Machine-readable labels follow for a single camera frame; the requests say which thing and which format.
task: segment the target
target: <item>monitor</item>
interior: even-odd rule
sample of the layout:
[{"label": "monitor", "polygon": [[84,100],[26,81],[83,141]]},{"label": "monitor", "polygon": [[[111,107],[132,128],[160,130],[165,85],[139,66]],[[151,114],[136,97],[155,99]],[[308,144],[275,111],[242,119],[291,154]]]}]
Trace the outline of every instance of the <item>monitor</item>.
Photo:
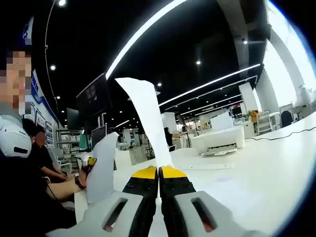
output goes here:
[{"label": "monitor", "polygon": [[84,121],[78,110],[67,108],[67,124],[68,129],[81,129],[84,127]]},{"label": "monitor", "polygon": [[106,126],[99,127],[92,131],[92,149],[106,136]]},{"label": "monitor", "polygon": [[182,132],[187,132],[188,131],[188,126],[183,126],[182,127]]},{"label": "monitor", "polygon": [[89,117],[105,111],[111,106],[104,73],[91,82],[76,97],[77,108],[82,117]]}]

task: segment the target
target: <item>white column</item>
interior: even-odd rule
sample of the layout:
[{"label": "white column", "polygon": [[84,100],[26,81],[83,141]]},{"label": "white column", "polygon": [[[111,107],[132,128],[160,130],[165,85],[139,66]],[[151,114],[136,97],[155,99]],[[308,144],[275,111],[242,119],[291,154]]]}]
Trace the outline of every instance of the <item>white column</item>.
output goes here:
[{"label": "white column", "polygon": [[265,68],[260,75],[256,91],[262,111],[269,111],[269,113],[279,111],[277,97]]},{"label": "white column", "polygon": [[127,143],[127,146],[130,146],[130,133],[129,133],[129,128],[126,128],[123,130],[123,138],[124,138],[124,142]]},{"label": "white column", "polygon": [[174,116],[174,113],[172,112],[166,112],[161,114],[163,127],[168,127],[171,134],[178,133],[177,130],[177,123],[176,118]]},{"label": "white column", "polygon": [[255,96],[253,94],[250,83],[245,83],[239,86],[239,90],[246,106],[246,110],[258,110],[258,105],[256,103]]}]

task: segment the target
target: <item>seated person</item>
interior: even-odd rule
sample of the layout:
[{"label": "seated person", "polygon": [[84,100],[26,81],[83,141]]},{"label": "seated person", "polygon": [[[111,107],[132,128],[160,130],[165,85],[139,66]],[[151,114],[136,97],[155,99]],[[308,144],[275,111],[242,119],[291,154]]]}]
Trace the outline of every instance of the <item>seated person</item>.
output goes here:
[{"label": "seated person", "polygon": [[47,176],[51,183],[62,183],[66,181],[67,176],[53,163],[46,146],[44,146],[46,142],[44,128],[38,125],[36,129],[32,150],[28,159],[30,159],[35,166],[40,168],[42,175]]},{"label": "seated person", "polygon": [[[172,138],[179,138],[179,137],[181,137],[180,134],[171,134],[168,127],[165,127],[165,128],[164,128],[164,134],[165,134],[165,136],[166,136],[167,144],[168,144],[168,146],[170,146],[170,147],[173,146],[173,144],[172,144]],[[174,151],[174,150],[175,150],[175,147],[171,147],[171,148],[169,149],[170,152],[172,152],[172,151]]]}]

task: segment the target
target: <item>person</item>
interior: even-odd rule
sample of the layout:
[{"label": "person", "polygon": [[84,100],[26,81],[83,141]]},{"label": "person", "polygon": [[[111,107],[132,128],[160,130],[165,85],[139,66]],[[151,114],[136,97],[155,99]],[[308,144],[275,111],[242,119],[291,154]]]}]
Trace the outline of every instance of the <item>person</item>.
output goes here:
[{"label": "person", "polygon": [[[23,125],[27,126],[28,123],[22,125],[22,118],[18,114],[19,106],[25,104],[25,84],[31,77],[31,58],[24,51],[15,50],[8,55],[11,58],[6,62],[6,71],[0,75],[0,117],[18,126],[22,134],[34,137],[34,129],[23,129]],[[18,140],[12,142],[19,146]],[[86,187],[85,171],[81,170],[76,179],[68,182],[48,184],[30,159],[5,155],[1,149],[0,167],[3,233],[44,236],[49,231],[76,224],[75,213],[66,210],[61,200]]]},{"label": "person", "polygon": [[[179,137],[181,137],[180,134],[171,134],[168,127],[165,127],[165,128],[164,128],[164,134],[165,134],[165,136],[166,136],[166,141],[167,141],[167,144],[168,144],[169,147],[173,146],[173,144],[172,144],[172,138],[179,138]],[[170,151],[170,152],[172,152],[172,151],[174,151],[174,150],[175,150],[175,147],[169,148],[169,151]]]},{"label": "person", "polygon": [[40,125],[36,127],[32,150],[28,157],[35,166],[38,166],[43,176],[47,176],[51,183],[62,183],[67,180],[67,175],[55,165],[45,146],[46,136],[44,128]]}]

